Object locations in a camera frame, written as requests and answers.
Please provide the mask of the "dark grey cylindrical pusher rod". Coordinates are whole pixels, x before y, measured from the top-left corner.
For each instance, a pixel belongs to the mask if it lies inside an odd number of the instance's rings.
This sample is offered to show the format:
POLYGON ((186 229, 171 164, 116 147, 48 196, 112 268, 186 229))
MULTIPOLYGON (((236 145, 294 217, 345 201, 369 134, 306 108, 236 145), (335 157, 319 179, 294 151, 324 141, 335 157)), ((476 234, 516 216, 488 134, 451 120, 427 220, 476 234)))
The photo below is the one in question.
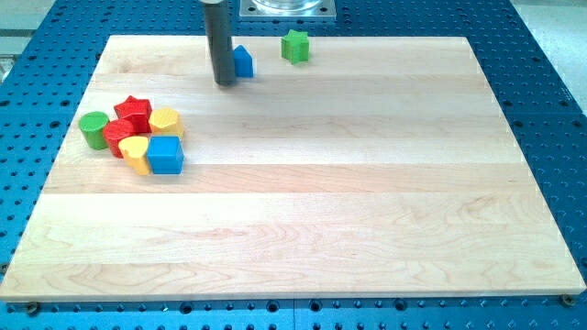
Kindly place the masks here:
POLYGON ((236 82, 232 32, 226 0, 201 0, 214 80, 221 86, 236 82))

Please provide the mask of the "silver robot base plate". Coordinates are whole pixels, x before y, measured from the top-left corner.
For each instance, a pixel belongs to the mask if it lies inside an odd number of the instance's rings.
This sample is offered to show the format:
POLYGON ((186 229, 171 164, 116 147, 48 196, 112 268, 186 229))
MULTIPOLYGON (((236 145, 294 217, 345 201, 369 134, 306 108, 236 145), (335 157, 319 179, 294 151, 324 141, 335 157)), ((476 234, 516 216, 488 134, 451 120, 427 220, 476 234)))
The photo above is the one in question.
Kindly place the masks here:
POLYGON ((335 0, 240 0, 238 17, 243 21, 335 19, 335 0))

